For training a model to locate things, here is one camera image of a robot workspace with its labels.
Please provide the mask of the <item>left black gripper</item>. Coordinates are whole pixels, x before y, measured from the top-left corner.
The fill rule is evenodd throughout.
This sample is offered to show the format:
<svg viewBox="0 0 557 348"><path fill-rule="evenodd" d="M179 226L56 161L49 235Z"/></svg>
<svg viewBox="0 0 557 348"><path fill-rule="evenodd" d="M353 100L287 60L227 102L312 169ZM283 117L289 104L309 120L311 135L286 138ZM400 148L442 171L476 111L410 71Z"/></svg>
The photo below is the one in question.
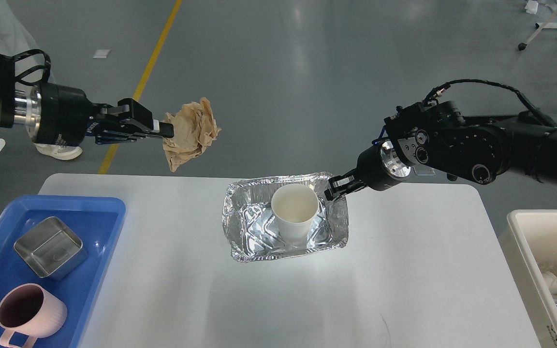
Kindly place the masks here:
<svg viewBox="0 0 557 348"><path fill-rule="evenodd" d="M24 126L33 143L80 145L97 117L97 145L134 143L146 137L171 138L173 125L157 121L131 98L117 106L93 103L83 90L40 82L31 91L15 91L15 124Z"/></svg>

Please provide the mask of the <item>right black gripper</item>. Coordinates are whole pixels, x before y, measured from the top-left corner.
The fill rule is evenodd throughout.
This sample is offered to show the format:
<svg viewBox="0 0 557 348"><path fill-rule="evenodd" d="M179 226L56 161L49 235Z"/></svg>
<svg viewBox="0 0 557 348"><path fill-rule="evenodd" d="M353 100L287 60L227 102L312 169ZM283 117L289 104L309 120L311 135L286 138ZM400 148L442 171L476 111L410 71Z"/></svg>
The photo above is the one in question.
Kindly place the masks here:
<svg viewBox="0 0 557 348"><path fill-rule="evenodd" d="M323 194L327 201L334 201L367 187L384 191L407 180L411 174L412 168L400 160L393 143L382 140L358 156L356 169L330 178Z"/></svg>

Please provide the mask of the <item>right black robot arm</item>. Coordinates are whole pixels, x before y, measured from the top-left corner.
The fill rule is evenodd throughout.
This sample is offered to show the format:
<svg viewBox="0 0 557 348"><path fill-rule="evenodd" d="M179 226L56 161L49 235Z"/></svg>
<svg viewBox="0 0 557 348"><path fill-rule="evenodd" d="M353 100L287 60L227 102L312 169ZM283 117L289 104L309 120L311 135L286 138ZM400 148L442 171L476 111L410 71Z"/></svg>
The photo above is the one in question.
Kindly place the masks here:
<svg viewBox="0 0 557 348"><path fill-rule="evenodd" d="M356 167L330 178L325 198L334 201L364 188L385 191L405 181L417 165L444 172L451 181L488 185L513 172L557 185L557 123L512 86L470 82L508 90L526 109L517 115L464 116L452 101L439 98L467 79L445 82L422 101L398 106Z"/></svg>

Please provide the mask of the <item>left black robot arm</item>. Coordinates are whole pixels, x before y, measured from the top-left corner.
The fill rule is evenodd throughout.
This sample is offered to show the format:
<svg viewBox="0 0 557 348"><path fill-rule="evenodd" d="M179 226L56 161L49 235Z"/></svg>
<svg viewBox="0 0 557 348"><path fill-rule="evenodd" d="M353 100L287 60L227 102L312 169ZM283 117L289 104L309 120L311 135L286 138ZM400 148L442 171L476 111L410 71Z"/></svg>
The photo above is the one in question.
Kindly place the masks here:
<svg viewBox="0 0 557 348"><path fill-rule="evenodd" d="M21 125L34 143L66 147L77 147L86 137L112 145L174 136L172 124L157 121L134 99L115 106L93 103L81 89L49 82L50 69L49 56L40 49L0 54L0 127Z"/></svg>

